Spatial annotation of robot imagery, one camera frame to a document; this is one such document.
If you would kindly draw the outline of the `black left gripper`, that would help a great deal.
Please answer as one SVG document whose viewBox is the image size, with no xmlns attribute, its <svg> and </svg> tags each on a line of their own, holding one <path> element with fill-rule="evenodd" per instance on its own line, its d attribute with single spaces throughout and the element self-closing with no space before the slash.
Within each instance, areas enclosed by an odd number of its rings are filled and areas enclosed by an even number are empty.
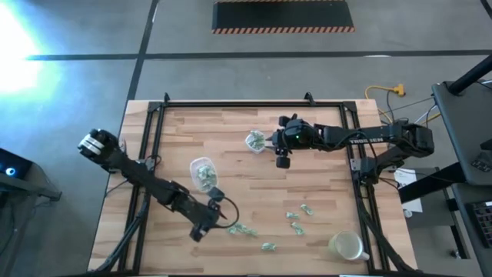
<svg viewBox="0 0 492 277">
<path fill-rule="evenodd" d="M 219 219 L 222 221 L 228 220 L 221 210 L 221 206 L 217 202 L 209 202 L 207 205 L 201 203 L 200 211 L 200 226 L 204 231 L 218 229 L 220 227 L 218 224 Z"/>
</svg>

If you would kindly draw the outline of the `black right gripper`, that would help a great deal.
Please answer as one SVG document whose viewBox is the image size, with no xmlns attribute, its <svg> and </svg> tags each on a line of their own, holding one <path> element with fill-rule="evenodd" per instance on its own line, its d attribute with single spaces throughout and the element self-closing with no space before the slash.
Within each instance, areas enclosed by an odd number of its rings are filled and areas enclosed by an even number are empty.
<svg viewBox="0 0 492 277">
<path fill-rule="evenodd" d="M 265 148 L 274 151 L 276 155 L 291 154 L 292 151 L 284 137 L 284 130 L 278 129 L 268 137 L 272 145 L 266 145 Z"/>
</svg>

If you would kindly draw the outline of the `small clear plastic container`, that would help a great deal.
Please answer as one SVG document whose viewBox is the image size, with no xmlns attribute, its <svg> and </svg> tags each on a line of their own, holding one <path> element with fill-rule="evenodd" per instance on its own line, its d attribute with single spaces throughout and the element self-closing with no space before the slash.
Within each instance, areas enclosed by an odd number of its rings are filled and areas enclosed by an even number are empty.
<svg viewBox="0 0 492 277">
<path fill-rule="evenodd" d="M 258 133 L 259 133 L 261 136 L 263 136 L 263 137 L 264 137 L 264 139 L 265 139 L 265 136 L 264 136 L 264 134 L 263 134 L 262 132 L 260 132 L 260 131 L 258 131 L 258 130 L 251 130 L 251 131 L 253 131 L 253 132 L 258 132 Z M 245 142 L 245 144 L 247 145 L 247 147 L 248 147 L 248 148 L 249 148 L 249 149 L 250 149 L 253 153 L 255 153 L 255 154 L 259 154 L 259 153 L 263 152 L 263 151 L 264 151 L 264 149 L 265 149 L 265 145 L 264 145 L 264 148 L 263 148 L 261 151 L 255 151 L 255 150 L 254 150 L 254 149 L 252 149 L 252 148 L 250 147 L 250 145 L 249 145 L 249 142 L 248 142 L 248 136 L 247 136 L 247 137 L 246 137 L 246 139 L 244 140 L 244 142 Z"/>
</svg>

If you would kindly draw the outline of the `large clear plastic container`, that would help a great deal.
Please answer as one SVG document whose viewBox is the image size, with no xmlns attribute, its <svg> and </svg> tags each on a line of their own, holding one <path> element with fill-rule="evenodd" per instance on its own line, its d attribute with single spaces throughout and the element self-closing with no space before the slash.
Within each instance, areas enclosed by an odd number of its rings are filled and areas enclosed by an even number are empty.
<svg viewBox="0 0 492 277">
<path fill-rule="evenodd" d="M 200 157 L 200 158 L 195 159 L 195 160 L 193 160 L 191 162 L 191 164 L 190 164 L 191 179 L 192 179 L 195 187 L 200 192 L 202 192 L 202 191 L 199 189 L 199 184 L 198 184 L 199 177 L 197 176 L 197 168 L 199 168 L 200 166 L 203 166 L 203 165 L 211 165 L 211 166 L 214 167 L 214 169 L 216 171 L 216 168 L 214 166 L 214 163 L 209 158 L 207 158 L 207 157 Z"/>
</svg>

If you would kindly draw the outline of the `cream ceramic mug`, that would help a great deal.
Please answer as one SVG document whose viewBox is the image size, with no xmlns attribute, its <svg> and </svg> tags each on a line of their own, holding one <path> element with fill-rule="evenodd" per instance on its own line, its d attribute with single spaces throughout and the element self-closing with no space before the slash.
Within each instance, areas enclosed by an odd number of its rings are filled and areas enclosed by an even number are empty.
<svg viewBox="0 0 492 277">
<path fill-rule="evenodd" d="M 368 261 L 371 257 L 364 251 L 361 237 L 353 231 L 342 231 L 334 235 L 328 243 L 328 250 L 338 258 L 348 261 Z"/>
</svg>

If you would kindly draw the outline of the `black hazard striped mat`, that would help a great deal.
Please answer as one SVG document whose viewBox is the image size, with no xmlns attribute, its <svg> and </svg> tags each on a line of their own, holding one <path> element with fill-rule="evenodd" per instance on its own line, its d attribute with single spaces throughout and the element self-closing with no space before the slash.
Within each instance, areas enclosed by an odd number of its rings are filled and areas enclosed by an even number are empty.
<svg viewBox="0 0 492 277">
<path fill-rule="evenodd" d="M 353 33 L 345 0 L 217 0 L 215 35 Z"/>
</svg>

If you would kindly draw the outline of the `white paper sheet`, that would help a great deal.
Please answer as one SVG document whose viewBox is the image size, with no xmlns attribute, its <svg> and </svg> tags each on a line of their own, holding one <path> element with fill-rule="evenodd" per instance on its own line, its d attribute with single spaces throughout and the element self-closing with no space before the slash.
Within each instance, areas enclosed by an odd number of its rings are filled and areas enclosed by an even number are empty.
<svg viewBox="0 0 492 277">
<path fill-rule="evenodd" d="M 417 181 L 416 172 L 413 169 L 397 169 L 394 172 L 394 180 L 397 182 L 398 190 L 400 191 L 406 185 Z M 410 202 L 402 203 L 405 211 L 423 212 L 423 207 L 420 199 L 415 199 Z"/>
</svg>

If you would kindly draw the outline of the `black desk leg bar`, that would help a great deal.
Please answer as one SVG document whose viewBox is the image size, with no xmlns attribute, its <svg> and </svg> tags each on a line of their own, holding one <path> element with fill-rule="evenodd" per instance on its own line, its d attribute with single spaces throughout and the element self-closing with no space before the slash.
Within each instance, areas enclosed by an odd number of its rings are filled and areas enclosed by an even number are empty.
<svg viewBox="0 0 492 277">
<path fill-rule="evenodd" d="M 439 169 L 432 174 L 423 173 L 422 171 L 416 171 L 414 174 L 417 177 L 417 181 L 405 185 L 399 190 L 402 204 L 445 189 L 454 183 L 466 182 L 465 175 L 458 162 Z"/>
</svg>

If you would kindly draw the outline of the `grey side desk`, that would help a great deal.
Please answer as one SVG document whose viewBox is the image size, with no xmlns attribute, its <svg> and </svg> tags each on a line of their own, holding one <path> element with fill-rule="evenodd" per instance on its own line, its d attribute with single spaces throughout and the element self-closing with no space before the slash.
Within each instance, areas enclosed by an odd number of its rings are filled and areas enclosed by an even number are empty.
<svg viewBox="0 0 492 277">
<path fill-rule="evenodd" d="M 443 82 L 431 89 L 464 176 L 471 185 L 492 185 L 492 167 L 484 172 L 472 166 L 480 145 L 492 139 L 492 89 L 474 83 L 453 95 L 448 87 Z"/>
</svg>

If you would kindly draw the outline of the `black metal pole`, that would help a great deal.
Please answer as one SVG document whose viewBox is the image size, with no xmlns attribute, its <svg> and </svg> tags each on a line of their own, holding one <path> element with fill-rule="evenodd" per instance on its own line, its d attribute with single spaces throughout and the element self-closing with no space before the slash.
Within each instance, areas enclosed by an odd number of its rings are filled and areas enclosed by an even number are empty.
<svg viewBox="0 0 492 277">
<path fill-rule="evenodd" d="M 492 55 L 475 65 L 470 71 L 462 75 L 458 80 L 448 86 L 452 95 L 459 95 L 463 90 L 478 81 L 481 77 L 492 71 Z"/>
</svg>

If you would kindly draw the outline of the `black device with blue light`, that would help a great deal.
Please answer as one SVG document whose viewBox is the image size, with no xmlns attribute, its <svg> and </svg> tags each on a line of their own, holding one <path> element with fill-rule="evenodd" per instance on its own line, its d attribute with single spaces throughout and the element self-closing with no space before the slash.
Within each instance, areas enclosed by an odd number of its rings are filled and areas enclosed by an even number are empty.
<svg viewBox="0 0 492 277">
<path fill-rule="evenodd" d="M 0 148 L 0 173 L 24 180 L 31 167 L 30 160 Z"/>
</svg>

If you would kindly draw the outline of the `black keyboard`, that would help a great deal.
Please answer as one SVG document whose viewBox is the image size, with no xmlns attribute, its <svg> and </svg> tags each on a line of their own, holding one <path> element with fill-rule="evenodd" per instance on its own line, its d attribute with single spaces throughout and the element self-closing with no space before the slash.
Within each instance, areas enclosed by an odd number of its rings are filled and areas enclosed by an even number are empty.
<svg viewBox="0 0 492 277">
<path fill-rule="evenodd" d="M 492 249 L 492 200 L 467 203 L 465 207 L 482 245 Z"/>
</svg>

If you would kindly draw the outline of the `black aluminium table frame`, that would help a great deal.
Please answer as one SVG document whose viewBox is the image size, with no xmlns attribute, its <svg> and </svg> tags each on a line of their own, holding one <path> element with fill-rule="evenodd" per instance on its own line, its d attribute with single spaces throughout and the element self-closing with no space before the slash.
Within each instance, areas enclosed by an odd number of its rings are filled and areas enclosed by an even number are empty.
<svg viewBox="0 0 492 277">
<path fill-rule="evenodd" d="M 353 183 L 349 161 L 369 153 L 361 146 L 332 153 L 299 152 L 289 169 L 275 165 L 270 151 L 255 154 L 244 140 L 251 130 L 266 134 L 281 115 L 298 114 L 325 125 L 355 127 L 358 116 L 374 121 L 374 103 L 365 100 L 285 101 L 132 101 L 125 111 L 120 136 L 131 158 L 157 155 L 156 174 L 193 186 L 190 162 L 202 156 L 215 164 L 221 206 L 230 219 L 258 232 L 257 236 L 226 229 L 210 231 L 200 242 L 190 238 L 191 224 L 151 200 L 143 229 L 127 248 L 124 267 L 159 275 L 366 275 L 394 273 L 397 268 L 360 219 L 357 201 L 370 214 L 375 194 Z M 309 206 L 308 215 L 301 205 Z M 299 214 L 287 219 L 286 212 Z M 291 227 L 304 229 L 297 235 Z M 328 250 L 339 232 L 353 231 L 362 239 L 368 261 L 340 259 Z M 275 252 L 261 250 L 263 243 Z"/>
</svg>

